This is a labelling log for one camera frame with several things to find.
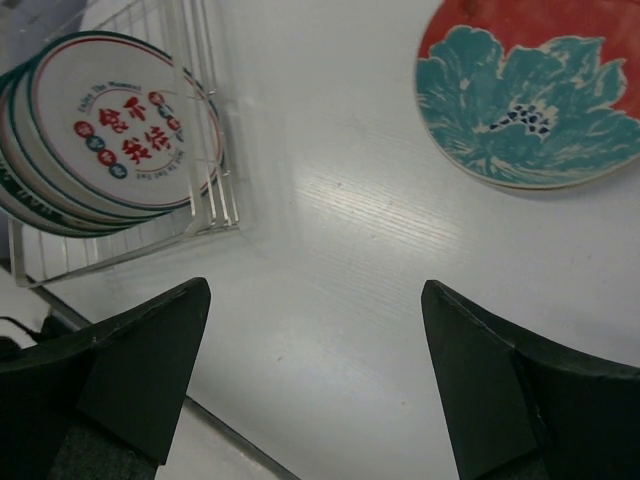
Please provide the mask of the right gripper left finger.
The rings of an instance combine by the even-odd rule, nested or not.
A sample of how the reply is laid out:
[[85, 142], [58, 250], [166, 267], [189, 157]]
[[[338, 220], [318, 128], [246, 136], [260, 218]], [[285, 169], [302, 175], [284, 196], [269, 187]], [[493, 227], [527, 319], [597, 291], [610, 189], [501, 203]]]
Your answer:
[[167, 461], [210, 307], [196, 277], [1, 356], [4, 479], [152, 479]]

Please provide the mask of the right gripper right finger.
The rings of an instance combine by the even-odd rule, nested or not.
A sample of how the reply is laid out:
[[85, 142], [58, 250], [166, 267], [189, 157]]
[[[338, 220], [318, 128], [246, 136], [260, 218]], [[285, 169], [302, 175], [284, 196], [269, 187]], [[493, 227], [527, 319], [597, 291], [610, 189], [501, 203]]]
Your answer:
[[426, 341], [462, 479], [636, 479], [639, 370], [425, 283]]

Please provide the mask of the red teal floral plate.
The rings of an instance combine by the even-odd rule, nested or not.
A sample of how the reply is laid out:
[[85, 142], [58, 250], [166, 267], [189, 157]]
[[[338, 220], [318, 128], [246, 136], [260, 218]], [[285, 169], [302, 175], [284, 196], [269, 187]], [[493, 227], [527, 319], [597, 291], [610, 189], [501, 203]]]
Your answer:
[[457, 170], [463, 172], [467, 177], [472, 178], [474, 181], [479, 182], [487, 187], [501, 191], [506, 195], [517, 196], [522, 198], [536, 198], [536, 197], [579, 197], [584, 195], [591, 195], [593, 192], [607, 191], [610, 189], [616, 189], [620, 185], [626, 185], [627, 183], [635, 184], [639, 182], [639, 159], [636, 158], [631, 162], [621, 166], [618, 169], [609, 171], [598, 178], [592, 178], [589, 180], [557, 185], [554, 187], [540, 187], [540, 186], [513, 186], [505, 184], [504, 182], [498, 182], [491, 179], [486, 179], [479, 174], [466, 170], [459, 165], [445, 150], [438, 144], [429, 129], [425, 130], [431, 144], [439, 151], [439, 153], [447, 159], [448, 163], [455, 167]]

